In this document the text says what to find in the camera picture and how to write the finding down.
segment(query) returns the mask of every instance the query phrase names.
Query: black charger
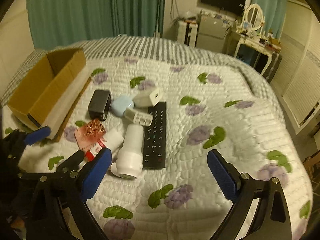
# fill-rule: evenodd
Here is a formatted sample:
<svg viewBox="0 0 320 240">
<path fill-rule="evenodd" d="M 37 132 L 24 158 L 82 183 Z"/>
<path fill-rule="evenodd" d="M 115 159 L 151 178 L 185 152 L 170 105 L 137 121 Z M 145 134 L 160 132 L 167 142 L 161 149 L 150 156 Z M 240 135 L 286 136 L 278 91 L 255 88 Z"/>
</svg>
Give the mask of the black charger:
<svg viewBox="0 0 320 240">
<path fill-rule="evenodd" d="M 111 93 L 109 90 L 95 90 L 88 105 L 91 119 L 106 120 L 111 104 Z"/>
</svg>

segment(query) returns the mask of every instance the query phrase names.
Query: quilted bedspread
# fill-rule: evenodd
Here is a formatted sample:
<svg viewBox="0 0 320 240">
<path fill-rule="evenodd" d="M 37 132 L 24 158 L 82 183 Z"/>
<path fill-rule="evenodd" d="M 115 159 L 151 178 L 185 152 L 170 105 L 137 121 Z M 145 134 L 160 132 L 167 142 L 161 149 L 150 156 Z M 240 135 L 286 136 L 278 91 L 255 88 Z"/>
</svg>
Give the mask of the quilted bedspread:
<svg viewBox="0 0 320 240">
<path fill-rule="evenodd" d="M 207 166 L 207 153 L 214 148 L 239 172 L 263 180 L 279 178 L 293 239 L 298 239 L 312 207 L 307 173 L 275 105 L 253 94 L 252 84 L 238 68 L 220 62 L 173 65 L 135 56 L 88 59 L 87 67 L 95 75 L 60 142 L 27 147 L 20 167 L 53 172 L 56 164 L 48 167 L 51 158 L 66 159 L 78 150 L 73 132 L 77 124 L 90 121 L 87 106 L 96 89 L 110 90 L 116 98 L 134 97 L 157 86 L 167 102 L 166 168 L 143 170 L 136 180 L 105 175 L 87 205 L 109 239 L 209 239 L 232 205 Z M 130 86 L 132 79 L 135 87 Z M 123 135 L 128 123 L 111 113 L 103 122 L 107 130 L 116 127 Z M 7 133 L 20 128 L 7 106 L 3 124 Z M 238 238 L 245 236 L 256 206 L 254 202 Z"/>
</svg>

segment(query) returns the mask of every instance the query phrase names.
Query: teal curtain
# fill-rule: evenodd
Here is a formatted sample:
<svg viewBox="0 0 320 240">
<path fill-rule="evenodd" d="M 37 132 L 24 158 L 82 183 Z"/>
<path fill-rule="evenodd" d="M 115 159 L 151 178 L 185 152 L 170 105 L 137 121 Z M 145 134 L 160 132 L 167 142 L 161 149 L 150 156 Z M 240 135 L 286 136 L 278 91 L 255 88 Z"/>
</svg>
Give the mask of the teal curtain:
<svg viewBox="0 0 320 240">
<path fill-rule="evenodd" d="M 35 48 L 119 34 L 162 33 L 164 0 L 27 0 Z"/>
<path fill-rule="evenodd" d="M 263 30 L 268 32 L 272 29 L 274 37 L 279 38 L 284 23 L 287 0 L 251 0 L 251 3 L 257 3 L 263 10 L 266 17 Z"/>
</svg>

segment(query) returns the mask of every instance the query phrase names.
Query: white charger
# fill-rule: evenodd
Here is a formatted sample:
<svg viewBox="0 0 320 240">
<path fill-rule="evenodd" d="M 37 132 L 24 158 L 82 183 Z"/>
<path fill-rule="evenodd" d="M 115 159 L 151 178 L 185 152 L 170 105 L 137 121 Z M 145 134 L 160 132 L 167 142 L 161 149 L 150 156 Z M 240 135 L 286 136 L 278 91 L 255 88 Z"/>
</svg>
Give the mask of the white charger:
<svg viewBox="0 0 320 240">
<path fill-rule="evenodd" d="M 142 141 L 143 127 L 129 124 L 117 160 L 111 165 L 111 172 L 114 175 L 124 179 L 138 178 L 143 168 Z"/>
<path fill-rule="evenodd" d="M 124 117 L 134 124 L 143 126 L 150 126 L 153 120 L 152 114 L 147 114 L 132 108 L 127 108 L 124 111 Z"/>
<path fill-rule="evenodd" d="M 136 107 L 155 106 L 162 98 L 159 88 L 151 88 L 140 92 L 133 98 Z"/>
</svg>

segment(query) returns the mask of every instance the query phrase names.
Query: bolt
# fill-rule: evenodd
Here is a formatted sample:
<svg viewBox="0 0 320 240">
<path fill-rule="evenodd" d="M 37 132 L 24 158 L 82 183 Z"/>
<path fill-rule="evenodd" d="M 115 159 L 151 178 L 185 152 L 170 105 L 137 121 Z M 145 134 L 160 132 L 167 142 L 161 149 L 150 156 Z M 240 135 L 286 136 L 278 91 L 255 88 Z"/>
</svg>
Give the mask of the bolt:
<svg viewBox="0 0 320 240">
<path fill-rule="evenodd" d="M 40 181 L 41 182 L 45 182 L 47 180 L 47 176 L 42 176 L 41 178 L 40 178 Z"/>
<path fill-rule="evenodd" d="M 78 176 L 78 172 L 77 171 L 73 171 L 70 173 L 70 177 L 71 178 L 76 178 Z"/>
<path fill-rule="evenodd" d="M 275 183 L 275 184 L 278 184 L 278 183 L 279 183 L 279 179 L 278 179 L 278 178 L 273 177 L 273 178 L 272 178 L 272 182 L 273 182 L 273 183 Z"/>
<path fill-rule="evenodd" d="M 241 177 L 243 178 L 243 179 L 249 179 L 250 178 L 250 175 L 248 174 L 248 173 L 241 173 Z"/>
</svg>

